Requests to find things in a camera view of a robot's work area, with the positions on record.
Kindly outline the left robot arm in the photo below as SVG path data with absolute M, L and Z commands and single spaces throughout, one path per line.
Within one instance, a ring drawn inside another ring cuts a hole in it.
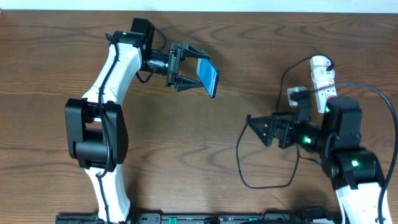
M 93 184 L 99 210 L 95 223 L 132 223 L 131 201 L 124 187 L 122 164 L 129 144 L 122 111 L 133 78 L 140 72 L 161 74 L 177 91 L 201 88 L 179 74 L 186 58 L 206 62 L 210 56 L 188 42 L 173 43 L 168 52 L 152 46 L 158 29 L 148 19 L 134 18 L 130 30 L 105 34 L 109 54 L 93 86 L 65 105 L 68 151 Z

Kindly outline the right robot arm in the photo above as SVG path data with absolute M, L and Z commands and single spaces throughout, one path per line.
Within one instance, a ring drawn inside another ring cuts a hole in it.
M 317 153 L 350 223 L 391 223 L 389 208 L 381 204 L 386 180 L 375 153 L 361 146 L 362 110 L 358 100 L 344 96 L 326 102 L 321 125 L 310 121 L 312 102 L 298 100 L 294 113 L 272 113 L 246 123 L 265 146 L 301 147 Z

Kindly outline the Samsung Galaxy smartphone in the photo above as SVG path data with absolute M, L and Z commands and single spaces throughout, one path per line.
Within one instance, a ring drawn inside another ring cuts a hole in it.
M 210 59 L 199 58 L 197 64 L 197 76 L 205 90 L 208 92 L 210 98 L 215 98 L 220 78 L 220 71 L 216 65 Z

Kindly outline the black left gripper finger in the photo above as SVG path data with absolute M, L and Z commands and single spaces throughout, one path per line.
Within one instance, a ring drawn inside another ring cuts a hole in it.
M 174 87 L 175 87 L 176 92 L 180 92 L 180 91 L 185 91 L 185 90 L 189 90 L 192 88 L 201 88 L 201 87 L 203 87 L 203 84 L 202 84 L 202 82 L 193 80 L 193 79 L 185 77 L 185 76 L 178 76 L 174 83 Z
M 181 45 L 183 58 L 204 58 L 210 59 L 210 56 L 202 49 L 198 49 L 188 42 L 183 42 Z

